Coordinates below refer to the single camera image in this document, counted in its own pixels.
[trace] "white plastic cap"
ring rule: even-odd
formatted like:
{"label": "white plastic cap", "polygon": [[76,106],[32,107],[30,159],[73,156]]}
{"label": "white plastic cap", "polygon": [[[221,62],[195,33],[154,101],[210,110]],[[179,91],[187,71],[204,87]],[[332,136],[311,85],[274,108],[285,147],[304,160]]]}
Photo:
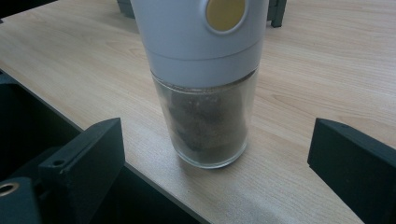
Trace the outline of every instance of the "white plastic cap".
{"label": "white plastic cap", "polygon": [[[258,67],[268,0],[131,2],[150,69],[163,81],[188,88],[214,87],[236,81]],[[242,14],[236,15],[236,25],[221,30],[216,22],[222,25],[221,16],[229,10],[221,4],[231,2],[244,4]],[[214,8],[210,4],[219,9],[209,13]]]}

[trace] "brass insert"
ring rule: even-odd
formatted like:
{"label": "brass insert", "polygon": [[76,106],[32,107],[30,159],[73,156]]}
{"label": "brass insert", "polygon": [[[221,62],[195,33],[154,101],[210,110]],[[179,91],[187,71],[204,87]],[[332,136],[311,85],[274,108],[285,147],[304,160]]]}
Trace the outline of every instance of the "brass insert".
{"label": "brass insert", "polygon": [[20,187],[20,184],[17,182],[6,183],[0,186],[0,197],[6,196]]}

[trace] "clear glass jar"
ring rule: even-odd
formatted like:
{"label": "clear glass jar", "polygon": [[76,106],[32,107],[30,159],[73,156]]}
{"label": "clear glass jar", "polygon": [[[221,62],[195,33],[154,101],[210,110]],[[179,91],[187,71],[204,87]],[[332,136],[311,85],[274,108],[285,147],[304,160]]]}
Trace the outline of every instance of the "clear glass jar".
{"label": "clear glass jar", "polygon": [[245,150],[257,71],[233,83],[189,89],[153,75],[172,144],[186,162],[219,168]]}

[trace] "spice grinder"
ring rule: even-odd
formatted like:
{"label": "spice grinder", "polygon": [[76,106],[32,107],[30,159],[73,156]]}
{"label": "spice grinder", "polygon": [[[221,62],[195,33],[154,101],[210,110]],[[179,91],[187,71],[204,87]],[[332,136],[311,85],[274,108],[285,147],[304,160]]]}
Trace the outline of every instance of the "spice grinder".
{"label": "spice grinder", "polygon": [[218,168],[245,150],[268,0],[131,0],[177,154]]}

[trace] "light wood surface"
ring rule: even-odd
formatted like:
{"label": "light wood surface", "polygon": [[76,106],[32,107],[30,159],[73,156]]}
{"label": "light wood surface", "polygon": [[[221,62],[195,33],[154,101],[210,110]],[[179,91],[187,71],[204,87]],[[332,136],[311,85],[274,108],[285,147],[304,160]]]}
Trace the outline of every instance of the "light wood surface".
{"label": "light wood surface", "polygon": [[289,0],[283,26],[267,26],[248,149],[218,170],[173,150],[116,0],[60,0],[3,21],[0,68],[82,129],[120,117],[130,169],[201,221],[361,223],[306,162],[315,118],[396,147],[393,0]]}

